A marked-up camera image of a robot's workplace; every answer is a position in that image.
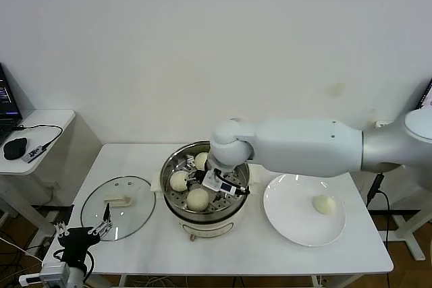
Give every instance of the steamed bun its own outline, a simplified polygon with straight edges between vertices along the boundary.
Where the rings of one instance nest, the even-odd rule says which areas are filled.
[[[172,174],[171,178],[169,178],[169,184],[173,190],[176,192],[184,192],[188,189],[186,185],[186,178],[188,173],[186,171],[177,171]]]
[[[312,205],[321,214],[331,215],[336,212],[335,200],[327,195],[315,196],[312,199]]]
[[[194,212],[204,211],[209,202],[209,194],[201,188],[191,190],[186,198],[186,205]]]
[[[195,157],[195,167],[198,170],[205,171],[205,161],[207,161],[207,156],[209,153],[207,152],[201,152]]]

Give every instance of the white desk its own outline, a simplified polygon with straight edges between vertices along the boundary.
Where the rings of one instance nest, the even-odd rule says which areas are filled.
[[[23,120],[21,124],[24,126],[33,126],[38,124],[58,125],[65,130],[70,122],[74,119],[75,113],[71,110],[35,110],[22,111]],[[29,175],[45,158],[50,149],[55,145],[54,141],[47,150],[31,163],[26,163],[21,159],[6,160],[3,156],[3,146],[10,140],[16,138],[27,138],[27,151],[30,152],[39,145],[43,145],[52,140],[58,133],[59,129],[53,127],[38,127],[35,129],[25,129],[23,131],[13,132],[0,147],[0,176],[5,179],[13,179],[11,176]],[[22,197],[22,195],[6,181],[0,181],[0,198],[12,206],[18,213],[26,217],[46,235],[54,234],[54,226],[48,220],[42,217],[31,205]]]
[[[80,226],[81,208],[88,195],[102,183],[121,175],[137,175],[152,181],[165,159],[180,145],[107,144],[102,147],[78,192],[70,227]],[[345,198],[346,228],[334,243],[307,248],[282,237],[263,210],[263,192],[277,174],[253,166],[260,184],[248,198],[244,216],[229,233],[213,239],[189,240],[163,199],[153,215],[135,234],[90,248],[96,274],[127,275],[343,275],[332,287],[343,287],[362,274],[393,269],[385,246],[349,175],[333,182]],[[44,262],[54,262],[55,239]]]

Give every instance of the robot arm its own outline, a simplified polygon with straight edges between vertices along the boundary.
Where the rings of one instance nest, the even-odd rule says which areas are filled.
[[[411,111],[363,132],[326,119],[229,120],[215,128],[210,146],[210,165],[225,172],[248,161],[270,171],[315,177],[381,173],[400,165],[432,175],[432,109]]]
[[[357,171],[362,162],[362,132],[330,119],[230,120],[215,129],[210,145],[211,159],[225,166],[248,161],[315,177]]]

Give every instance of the black mouse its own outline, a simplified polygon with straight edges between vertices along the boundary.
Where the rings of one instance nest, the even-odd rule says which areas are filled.
[[[16,160],[26,153],[27,139],[16,138],[5,144],[3,152],[5,153],[6,160]]]

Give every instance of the glass lid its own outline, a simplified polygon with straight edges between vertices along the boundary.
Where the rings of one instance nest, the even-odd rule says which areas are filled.
[[[107,203],[113,227],[102,241],[117,241],[135,233],[147,222],[155,208],[155,193],[147,180],[133,175],[111,179],[87,198],[81,210],[81,225],[99,225]]]

